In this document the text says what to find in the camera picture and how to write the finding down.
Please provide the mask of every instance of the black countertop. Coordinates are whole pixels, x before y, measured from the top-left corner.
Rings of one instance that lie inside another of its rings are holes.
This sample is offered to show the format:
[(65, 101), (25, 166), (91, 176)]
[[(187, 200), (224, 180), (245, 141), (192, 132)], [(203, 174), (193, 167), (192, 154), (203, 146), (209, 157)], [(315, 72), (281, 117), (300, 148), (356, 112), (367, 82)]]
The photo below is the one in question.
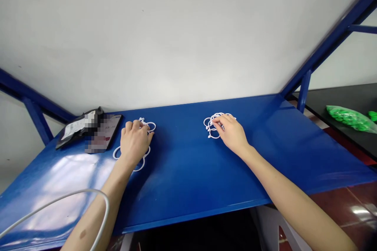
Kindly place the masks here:
[(356, 131), (334, 120), (326, 105), (349, 108), (369, 117), (369, 111), (377, 112), (377, 83), (310, 90), (306, 98), (306, 107), (313, 114), (377, 161), (377, 134)]

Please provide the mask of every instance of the blue table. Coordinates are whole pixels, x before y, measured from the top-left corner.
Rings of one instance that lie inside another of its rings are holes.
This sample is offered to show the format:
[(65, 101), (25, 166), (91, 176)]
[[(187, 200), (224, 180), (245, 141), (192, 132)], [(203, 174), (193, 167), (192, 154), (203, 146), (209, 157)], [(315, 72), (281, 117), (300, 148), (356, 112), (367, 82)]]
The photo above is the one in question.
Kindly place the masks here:
[[(270, 203), (248, 167), (220, 139), (207, 138), (203, 120), (233, 114), (249, 142), (307, 194), (377, 180), (377, 174), (308, 120), (280, 95), (117, 112), (157, 124), (145, 167), (133, 173), (114, 234), (173, 224)], [(0, 230), (68, 192), (101, 188), (115, 163), (120, 128), (103, 154), (84, 142), (55, 151), (57, 138), (0, 196)], [(53, 204), (0, 240), (0, 250), (62, 246), (94, 195)]]

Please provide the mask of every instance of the white wall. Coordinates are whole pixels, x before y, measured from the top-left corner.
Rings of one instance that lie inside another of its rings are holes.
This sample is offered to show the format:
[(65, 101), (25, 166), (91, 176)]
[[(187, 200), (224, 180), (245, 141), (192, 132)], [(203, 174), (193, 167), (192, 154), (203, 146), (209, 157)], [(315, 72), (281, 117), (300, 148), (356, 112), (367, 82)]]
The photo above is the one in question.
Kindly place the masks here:
[[(363, 25), (377, 26), (377, 10)], [(309, 89), (377, 83), (377, 35), (353, 32), (312, 74)]]
[[(44, 148), (25, 105), (0, 91), (0, 194)], [(55, 136), (63, 125), (50, 117), (47, 123)]]
[(353, 0), (0, 0), (0, 67), (73, 114), (281, 91)]

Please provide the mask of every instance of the blue metal beam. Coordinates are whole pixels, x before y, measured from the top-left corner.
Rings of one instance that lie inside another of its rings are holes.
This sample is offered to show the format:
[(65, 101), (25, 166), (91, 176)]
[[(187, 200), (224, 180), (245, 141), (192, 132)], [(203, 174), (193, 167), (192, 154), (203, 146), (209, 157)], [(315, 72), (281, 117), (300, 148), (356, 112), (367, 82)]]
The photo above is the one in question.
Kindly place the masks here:
[(297, 109), (301, 113), (304, 113), (304, 110), (305, 110), (307, 91), (309, 90), (310, 76), (311, 76), (311, 70), (308, 70), (301, 81), (300, 94), (298, 95), (298, 103), (297, 103)]
[(338, 23), (327, 38), (319, 45), (315, 52), (306, 60), (305, 64), (281, 91), (287, 98), (300, 85), (303, 76), (316, 68), (352, 33), (348, 27), (361, 24), (377, 7), (377, 0), (359, 0), (349, 13)]
[(368, 25), (350, 25), (348, 27), (349, 31), (364, 32), (364, 33), (374, 33), (377, 34), (377, 27), (372, 27)]
[(50, 127), (46, 122), (46, 119), (43, 116), (42, 110), (37, 103), (31, 101), (27, 97), (23, 97), (22, 101), (25, 104), (31, 119), (33, 120), (33, 123), (37, 128), (37, 131), (42, 138), (44, 145), (47, 145), (54, 137), (51, 133)]
[(2, 69), (0, 69), (0, 90), (20, 101), (23, 101), (23, 97), (29, 98), (31, 101), (37, 103), (46, 115), (64, 124), (75, 118), (71, 113), (51, 102)]

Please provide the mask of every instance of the label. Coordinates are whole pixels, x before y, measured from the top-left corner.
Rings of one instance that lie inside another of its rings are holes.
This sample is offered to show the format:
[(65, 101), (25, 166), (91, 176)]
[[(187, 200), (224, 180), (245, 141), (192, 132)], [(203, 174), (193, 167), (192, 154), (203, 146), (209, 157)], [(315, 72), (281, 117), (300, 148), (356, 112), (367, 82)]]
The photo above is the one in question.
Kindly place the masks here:
[(95, 111), (90, 112), (85, 115), (85, 124), (87, 127), (92, 127), (91, 124), (94, 123)]
[(78, 120), (78, 121), (75, 121), (73, 123), (68, 124), (66, 126), (65, 131), (64, 131), (64, 136), (63, 136), (62, 140), (71, 136), (75, 132), (82, 130), (84, 127), (85, 127), (85, 119), (81, 119), (81, 120)]

